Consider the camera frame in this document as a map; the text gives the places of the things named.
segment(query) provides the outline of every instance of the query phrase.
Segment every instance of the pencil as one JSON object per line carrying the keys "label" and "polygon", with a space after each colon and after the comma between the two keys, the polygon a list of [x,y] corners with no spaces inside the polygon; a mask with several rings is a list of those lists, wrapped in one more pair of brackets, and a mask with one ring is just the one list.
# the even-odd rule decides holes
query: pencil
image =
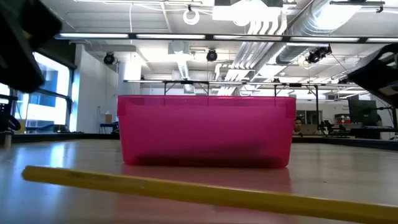
{"label": "pencil", "polygon": [[25,180],[171,200],[360,223],[398,223],[398,207],[169,180],[27,166]]}

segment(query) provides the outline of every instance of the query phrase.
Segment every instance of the black object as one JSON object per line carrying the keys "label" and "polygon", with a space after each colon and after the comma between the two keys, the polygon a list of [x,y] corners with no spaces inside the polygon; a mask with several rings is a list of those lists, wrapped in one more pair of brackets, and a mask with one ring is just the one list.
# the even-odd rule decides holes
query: black object
{"label": "black object", "polygon": [[352,128],[351,135],[363,139],[380,139],[380,133],[395,133],[394,128]]}
{"label": "black object", "polygon": [[352,123],[374,125],[377,123],[377,107],[374,100],[348,100],[349,116]]}
{"label": "black object", "polygon": [[119,122],[113,122],[113,123],[101,123],[99,124],[99,132],[98,134],[107,134],[106,133],[106,128],[112,128],[112,133],[115,132],[117,129],[119,129]]}
{"label": "black object", "polygon": [[11,115],[11,107],[18,98],[15,96],[0,95],[0,99],[8,100],[7,104],[0,103],[0,132],[20,130],[21,124]]}
{"label": "black object", "polygon": [[39,0],[24,1],[20,16],[4,4],[0,1],[0,27],[7,47],[0,48],[0,82],[32,93],[44,84],[32,52],[58,34],[62,23]]}
{"label": "black object", "polygon": [[384,46],[362,58],[344,81],[354,82],[386,103],[398,107],[398,44]]}
{"label": "black object", "polygon": [[104,63],[107,65],[112,65],[114,63],[114,53],[113,52],[107,52],[104,58]]}
{"label": "black object", "polygon": [[217,53],[215,49],[210,49],[207,53],[206,59],[208,62],[214,62],[217,60]]}
{"label": "black object", "polygon": [[34,131],[36,133],[70,133],[66,124],[48,124],[42,127],[26,127],[26,131]]}
{"label": "black object", "polygon": [[325,58],[326,55],[331,53],[330,45],[328,47],[319,47],[315,51],[311,51],[305,61],[308,63],[318,63],[321,59]]}

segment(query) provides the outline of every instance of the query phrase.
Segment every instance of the security camera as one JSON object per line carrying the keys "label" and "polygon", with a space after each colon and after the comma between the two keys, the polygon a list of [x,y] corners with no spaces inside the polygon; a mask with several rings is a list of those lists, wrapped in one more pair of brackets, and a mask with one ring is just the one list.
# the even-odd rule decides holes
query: security camera
{"label": "security camera", "polygon": [[309,56],[305,59],[308,63],[318,63],[320,60],[331,54],[331,47],[319,47],[315,51],[311,51]]}
{"label": "security camera", "polygon": [[107,65],[113,65],[113,63],[115,62],[113,55],[113,52],[107,52],[104,58],[104,63]]}
{"label": "security camera", "polygon": [[217,53],[215,49],[210,49],[207,53],[206,59],[208,62],[214,62],[217,60]]}

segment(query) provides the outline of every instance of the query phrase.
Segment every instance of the plastic bin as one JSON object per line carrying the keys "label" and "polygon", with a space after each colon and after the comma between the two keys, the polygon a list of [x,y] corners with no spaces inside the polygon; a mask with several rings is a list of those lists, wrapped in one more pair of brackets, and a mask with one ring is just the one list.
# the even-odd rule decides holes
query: plastic bin
{"label": "plastic bin", "polygon": [[118,116],[129,165],[281,168],[295,98],[125,95]]}

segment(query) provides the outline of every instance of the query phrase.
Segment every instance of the fluorescent light fixture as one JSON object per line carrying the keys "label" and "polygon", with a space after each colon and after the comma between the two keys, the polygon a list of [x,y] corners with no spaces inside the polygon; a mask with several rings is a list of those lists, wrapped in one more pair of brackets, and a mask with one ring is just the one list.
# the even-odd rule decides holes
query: fluorescent light fixture
{"label": "fluorescent light fixture", "polygon": [[132,82],[132,83],[163,83],[160,80],[125,80],[125,82]]}
{"label": "fluorescent light fixture", "polygon": [[281,41],[282,37],[261,35],[214,35],[215,40],[257,40],[257,41]]}
{"label": "fluorescent light fixture", "polygon": [[209,84],[242,85],[243,82],[209,82]]}
{"label": "fluorescent light fixture", "polygon": [[369,43],[396,43],[398,38],[369,38],[366,42]]}
{"label": "fluorescent light fixture", "polygon": [[90,39],[90,38],[117,38],[117,39],[124,39],[129,38],[128,34],[89,34],[89,33],[63,33],[60,34],[63,38],[74,38],[74,39]]}
{"label": "fluorescent light fixture", "polygon": [[291,37],[296,42],[357,42],[358,37]]}
{"label": "fluorescent light fixture", "polygon": [[102,2],[105,4],[131,4],[131,3],[137,3],[137,4],[176,4],[176,5],[185,5],[185,4],[191,4],[191,5],[202,5],[201,1],[156,1],[156,0],[75,0],[76,2]]}
{"label": "fluorescent light fixture", "polygon": [[196,34],[137,34],[137,39],[205,39],[205,35]]}
{"label": "fluorescent light fixture", "polygon": [[321,43],[286,43],[286,45],[294,47],[329,47],[329,44]]}

